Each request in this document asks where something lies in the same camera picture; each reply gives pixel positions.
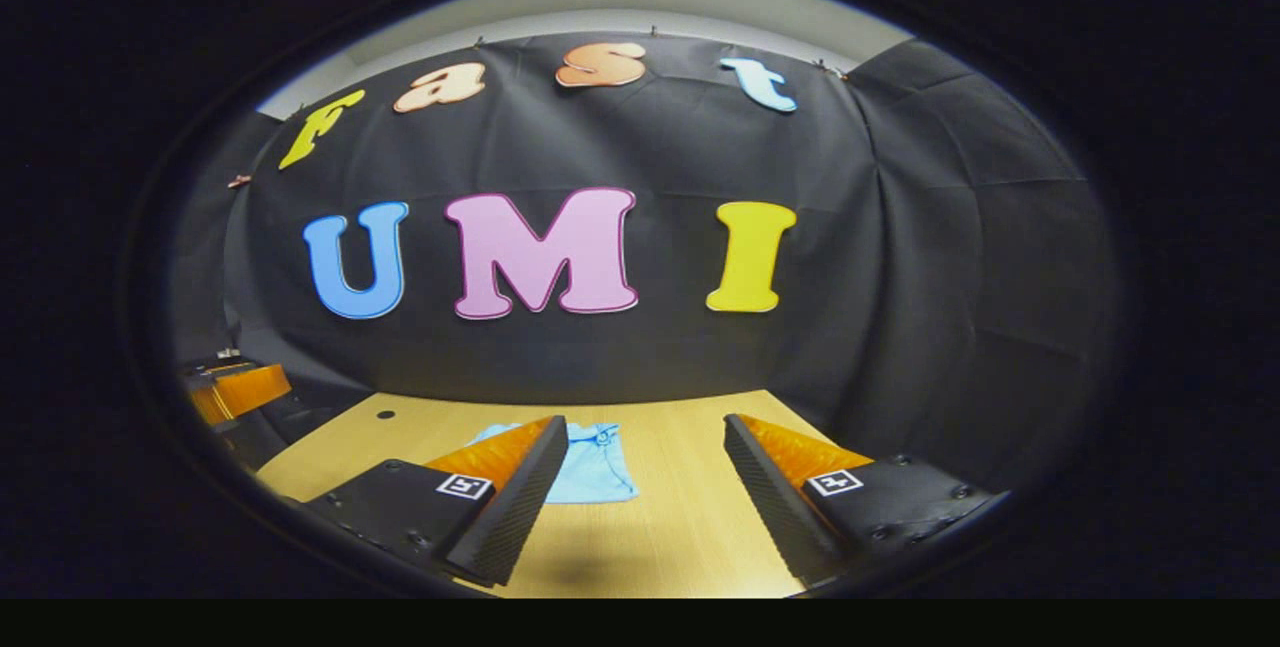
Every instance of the wooden table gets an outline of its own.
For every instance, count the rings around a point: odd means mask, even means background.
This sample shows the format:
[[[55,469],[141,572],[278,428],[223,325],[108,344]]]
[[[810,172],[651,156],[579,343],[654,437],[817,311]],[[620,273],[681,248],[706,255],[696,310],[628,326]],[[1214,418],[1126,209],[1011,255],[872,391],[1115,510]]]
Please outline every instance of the wooden table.
[[[380,419],[379,413],[394,416]],[[513,406],[374,395],[259,471],[307,501],[388,459],[416,464],[466,446],[492,424],[548,415],[620,424],[639,496],[545,505],[503,597],[785,597],[791,578],[724,454],[726,414],[756,416],[829,442],[765,391],[591,406]],[[463,582],[467,587],[474,587]]]

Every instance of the foam letter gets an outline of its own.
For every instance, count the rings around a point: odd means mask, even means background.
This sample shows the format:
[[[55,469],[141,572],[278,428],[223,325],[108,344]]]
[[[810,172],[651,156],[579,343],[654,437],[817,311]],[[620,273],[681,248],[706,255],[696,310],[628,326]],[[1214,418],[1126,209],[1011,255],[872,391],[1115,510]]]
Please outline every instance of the foam letter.
[[[617,87],[644,76],[644,47],[634,42],[596,42],[570,50],[564,64],[556,70],[556,81],[564,87]]]
[[[717,311],[767,313],[778,306],[771,290],[782,233],[796,223],[796,213],[768,202],[726,202],[716,217],[728,227],[728,250],[719,290],[707,296]]]
[[[364,292],[348,287],[342,274],[338,237],[347,232],[347,219],[324,217],[302,231],[302,238],[311,247],[311,278],[329,311],[348,319],[374,319],[396,309],[404,295],[398,225],[407,214],[408,205],[404,202],[381,202],[360,213],[358,222],[369,229],[369,249],[374,258],[374,284]]]
[[[786,85],[781,74],[769,72],[763,64],[754,59],[722,59],[721,65],[737,72],[737,83],[742,86],[746,96],[759,104],[778,111],[795,111],[796,101],[783,97],[773,88],[773,83]]]
[[[484,90],[480,77],[484,77],[484,64],[479,61],[435,69],[411,82],[412,90],[401,95],[392,109],[406,113],[434,104],[461,102]]]
[[[298,132],[298,138],[294,140],[293,146],[289,147],[289,154],[284,155],[284,159],[280,160],[280,169],[284,169],[285,167],[289,167],[300,159],[310,155],[311,150],[315,150],[315,138],[324,136],[325,132],[329,132],[329,128],[332,128],[334,123],[338,122],[338,118],[342,117],[342,108],[348,108],[358,102],[364,96],[364,90],[356,90],[346,97],[338,97],[311,114],[307,114],[307,120],[302,123],[302,131]]]
[[[539,238],[506,195],[474,195],[453,201],[444,215],[458,224],[462,291],[454,305],[466,319],[497,319],[511,313],[498,292],[497,270],[531,311],[547,306],[568,265],[568,290],[559,297],[571,313],[614,313],[636,304],[622,260],[622,218],[636,204],[626,190],[594,187],[572,192]]]

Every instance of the light blue cloth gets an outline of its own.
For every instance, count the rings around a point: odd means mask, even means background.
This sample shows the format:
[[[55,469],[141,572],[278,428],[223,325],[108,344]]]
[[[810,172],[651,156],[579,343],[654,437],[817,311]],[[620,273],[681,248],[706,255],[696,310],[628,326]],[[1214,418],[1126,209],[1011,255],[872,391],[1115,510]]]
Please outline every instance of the light blue cloth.
[[[494,424],[476,434],[468,445],[520,425],[521,423]],[[552,491],[547,493],[548,505],[626,502],[639,493],[627,471],[627,463],[622,459],[618,425],[568,425],[568,451]]]

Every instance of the letter u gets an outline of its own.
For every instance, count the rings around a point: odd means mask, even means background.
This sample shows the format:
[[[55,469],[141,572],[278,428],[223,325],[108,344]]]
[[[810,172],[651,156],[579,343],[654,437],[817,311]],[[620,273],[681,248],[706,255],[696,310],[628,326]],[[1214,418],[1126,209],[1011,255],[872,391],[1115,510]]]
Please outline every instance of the letter u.
[[[347,319],[374,319],[388,314],[404,295],[404,269],[401,264],[399,222],[408,214],[404,202],[381,202],[365,208],[357,222],[369,229],[374,283],[365,291],[347,286],[342,274],[342,246],[338,237],[347,232],[343,217],[324,217],[307,224],[302,238],[311,249],[311,278],[316,295],[329,311]]]

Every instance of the pink letter m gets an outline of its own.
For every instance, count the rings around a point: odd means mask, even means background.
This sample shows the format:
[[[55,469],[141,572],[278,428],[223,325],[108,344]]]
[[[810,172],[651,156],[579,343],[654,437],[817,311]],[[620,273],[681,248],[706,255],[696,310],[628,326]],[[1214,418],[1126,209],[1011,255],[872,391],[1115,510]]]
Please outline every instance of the pink letter m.
[[[462,234],[462,299],[466,319],[497,319],[511,313],[498,292],[498,273],[516,296],[539,313],[550,300],[561,269],[568,290],[559,297],[571,313],[616,313],[636,305],[622,261],[622,218],[636,204],[626,190],[593,187],[572,192],[539,238],[506,195],[472,195],[449,204],[444,215]]]

